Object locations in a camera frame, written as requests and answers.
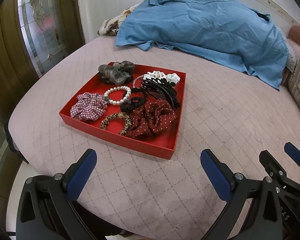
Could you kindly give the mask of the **red polka dot scrunchie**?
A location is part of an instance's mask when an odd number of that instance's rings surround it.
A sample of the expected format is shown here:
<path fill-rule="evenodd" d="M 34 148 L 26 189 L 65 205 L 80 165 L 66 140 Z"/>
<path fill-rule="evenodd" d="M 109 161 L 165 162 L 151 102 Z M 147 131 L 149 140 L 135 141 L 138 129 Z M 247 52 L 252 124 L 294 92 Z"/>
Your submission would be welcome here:
<path fill-rule="evenodd" d="M 126 136 L 140 140 L 161 135 L 177 119 L 171 105 L 163 99 L 147 101 L 134 109 L 129 116 L 132 119 L 132 126 Z"/>

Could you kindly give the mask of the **pink plaid scrunchie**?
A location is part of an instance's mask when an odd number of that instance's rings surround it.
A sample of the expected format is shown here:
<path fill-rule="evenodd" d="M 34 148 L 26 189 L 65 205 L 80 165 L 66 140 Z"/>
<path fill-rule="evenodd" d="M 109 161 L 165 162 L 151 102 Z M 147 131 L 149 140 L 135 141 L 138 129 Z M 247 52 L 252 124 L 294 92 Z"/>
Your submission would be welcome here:
<path fill-rule="evenodd" d="M 76 96 L 77 102 L 70 109 L 70 116 L 79 121 L 96 121 L 107 109 L 103 95 L 85 92 Z"/>

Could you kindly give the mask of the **black hair clip comb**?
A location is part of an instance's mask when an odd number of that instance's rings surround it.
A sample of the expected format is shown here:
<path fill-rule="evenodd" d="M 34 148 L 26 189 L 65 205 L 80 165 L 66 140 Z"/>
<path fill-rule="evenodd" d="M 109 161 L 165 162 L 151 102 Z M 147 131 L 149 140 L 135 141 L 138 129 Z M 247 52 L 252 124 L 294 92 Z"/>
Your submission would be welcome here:
<path fill-rule="evenodd" d="M 178 109 L 180 102 L 177 98 L 175 86 L 175 82 L 168 82 L 165 78 L 144 79 L 141 82 L 141 87 L 153 97 L 156 99 L 164 99 L 170 104 L 172 109 Z"/>

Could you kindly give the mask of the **white patterned scrunchie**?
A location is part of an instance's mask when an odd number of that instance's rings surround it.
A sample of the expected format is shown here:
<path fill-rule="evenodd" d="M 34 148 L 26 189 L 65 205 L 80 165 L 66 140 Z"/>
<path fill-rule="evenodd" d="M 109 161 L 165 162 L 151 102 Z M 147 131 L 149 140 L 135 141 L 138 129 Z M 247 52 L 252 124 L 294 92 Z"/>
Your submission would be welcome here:
<path fill-rule="evenodd" d="M 165 74 L 164 72 L 161 71 L 153 71 L 153 72 L 147 72 L 146 74 L 143 74 L 142 79 L 149 79 L 149 80 L 154 80 L 154 79 L 159 79 L 159 80 L 165 80 L 167 83 L 170 85 L 176 85 L 180 81 L 180 77 L 176 73 L 172 74 Z"/>

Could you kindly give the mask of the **grey chiffon scrunchie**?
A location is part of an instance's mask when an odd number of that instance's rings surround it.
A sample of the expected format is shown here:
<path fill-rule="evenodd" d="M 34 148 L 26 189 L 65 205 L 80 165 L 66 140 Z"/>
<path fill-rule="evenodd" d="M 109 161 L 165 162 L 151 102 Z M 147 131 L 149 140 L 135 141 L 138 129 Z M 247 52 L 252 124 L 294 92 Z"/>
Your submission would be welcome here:
<path fill-rule="evenodd" d="M 135 64 L 130 61 L 114 62 L 113 65 L 102 64 L 98 67 L 101 80 L 106 83 L 122 85 L 133 80 Z"/>

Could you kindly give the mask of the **red tray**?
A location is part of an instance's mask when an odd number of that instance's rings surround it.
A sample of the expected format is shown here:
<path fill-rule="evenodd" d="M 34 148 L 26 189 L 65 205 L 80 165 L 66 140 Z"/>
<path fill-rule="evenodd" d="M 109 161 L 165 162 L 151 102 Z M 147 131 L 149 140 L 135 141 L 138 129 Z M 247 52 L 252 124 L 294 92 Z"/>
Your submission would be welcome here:
<path fill-rule="evenodd" d="M 177 119 L 166 132 L 156 137 L 133 139 L 126 134 L 132 126 L 129 114 L 144 105 L 147 101 L 156 101 L 149 92 L 141 87 L 142 76 L 147 72 L 161 71 L 165 74 L 176 73 L 180 81 L 175 86 L 180 107 L 174 109 Z M 69 126 L 89 135 L 163 159 L 171 159 L 175 152 L 180 126 L 181 111 L 185 93 L 186 73 L 159 67 L 135 64 L 133 80 L 122 85 L 106 83 L 100 79 L 97 72 L 60 110 L 59 115 Z M 70 116 L 71 107 L 77 102 L 76 96 L 85 92 L 103 95 L 108 106 L 104 115 L 96 121 L 79 121 Z"/>

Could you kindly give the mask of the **blue bed sheet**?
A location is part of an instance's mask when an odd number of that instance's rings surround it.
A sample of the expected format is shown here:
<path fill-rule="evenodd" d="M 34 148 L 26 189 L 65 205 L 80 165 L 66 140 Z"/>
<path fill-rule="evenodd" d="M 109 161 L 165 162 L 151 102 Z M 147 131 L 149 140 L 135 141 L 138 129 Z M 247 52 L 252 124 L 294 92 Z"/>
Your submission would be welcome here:
<path fill-rule="evenodd" d="M 271 16 L 235 0 L 144 0 L 121 24 L 116 45 L 179 49 L 273 88 L 289 56 Z"/>

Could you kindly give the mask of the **wooden glass door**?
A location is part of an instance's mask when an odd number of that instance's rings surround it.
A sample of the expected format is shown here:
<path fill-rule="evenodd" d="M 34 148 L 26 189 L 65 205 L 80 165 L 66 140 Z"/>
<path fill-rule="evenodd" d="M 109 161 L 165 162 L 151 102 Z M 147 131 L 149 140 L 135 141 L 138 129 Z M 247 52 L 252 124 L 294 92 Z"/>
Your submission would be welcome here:
<path fill-rule="evenodd" d="M 78 0 L 0 0 L 0 205 L 6 205 L 20 158 L 6 127 L 30 88 L 83 46 Z"/>

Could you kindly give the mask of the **floral blanket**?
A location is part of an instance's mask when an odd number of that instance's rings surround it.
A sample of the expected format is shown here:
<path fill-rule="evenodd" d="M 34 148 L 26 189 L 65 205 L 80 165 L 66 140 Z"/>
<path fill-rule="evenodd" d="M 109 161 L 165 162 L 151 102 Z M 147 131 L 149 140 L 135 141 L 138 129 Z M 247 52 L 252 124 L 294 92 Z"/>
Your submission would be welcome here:
<path fill-rule="evenodd" d="M 134 6 L 129 7 L 128 9 L 125 9 L 121 14 L 118 16 L 115 16 L 114 18 L 110 18 L 108 20 L 105 20 L 97 34 L 100 36 L 116 36 L 119 32 L 120 26 L 122 22 L 140 5 L 141 3 L 137 3 Z"/>

